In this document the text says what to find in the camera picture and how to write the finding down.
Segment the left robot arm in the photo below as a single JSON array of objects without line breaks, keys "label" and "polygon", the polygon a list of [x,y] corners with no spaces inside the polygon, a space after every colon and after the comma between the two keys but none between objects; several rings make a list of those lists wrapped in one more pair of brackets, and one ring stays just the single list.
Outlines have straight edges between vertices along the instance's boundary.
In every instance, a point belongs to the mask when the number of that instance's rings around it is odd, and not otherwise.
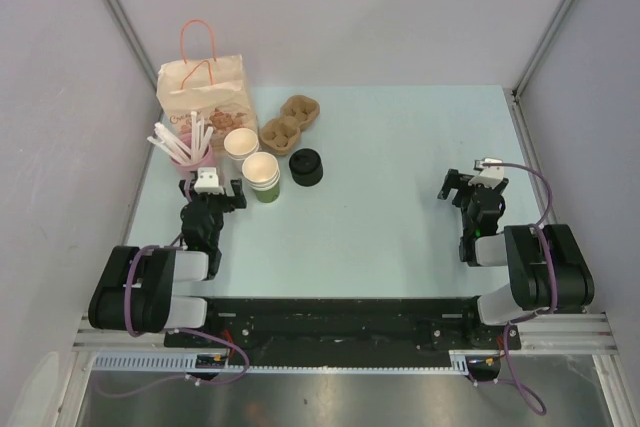
[{"label": "left robot arm", "polygon": [[178,283],[213,279],[219,271],[224,215],[247,207],[241,179],[220,185],[213,171],[193,173],[178,183],[186,199],[175,245],[119,245],[112,249],[88,308],[95,329],[127,331],[138,337],[185,327],[197,345],[214,344],[220,321],[199,297],[174,293]]}]

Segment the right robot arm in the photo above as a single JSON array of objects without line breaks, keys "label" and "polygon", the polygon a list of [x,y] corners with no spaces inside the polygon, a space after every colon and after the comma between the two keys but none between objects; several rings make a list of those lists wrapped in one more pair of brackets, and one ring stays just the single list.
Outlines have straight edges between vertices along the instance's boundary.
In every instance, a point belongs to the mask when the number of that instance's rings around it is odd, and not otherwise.
[{"label": "right robot arm", "polygon": [[550,208],[539,221],[499,226],[506,212],[506,168],[536,177],[529,167],[497,159],[475,162],[474,172],[447,171],[438,198],[459,209],[462,233],[459,258],[470,267],[506,267],[508,282],[477,299],[478,313],[463,320],[461,335],[473,348],[497,336],[497,325],[581,309],[595,297],[595,283],[571,228],[548,224]]}]

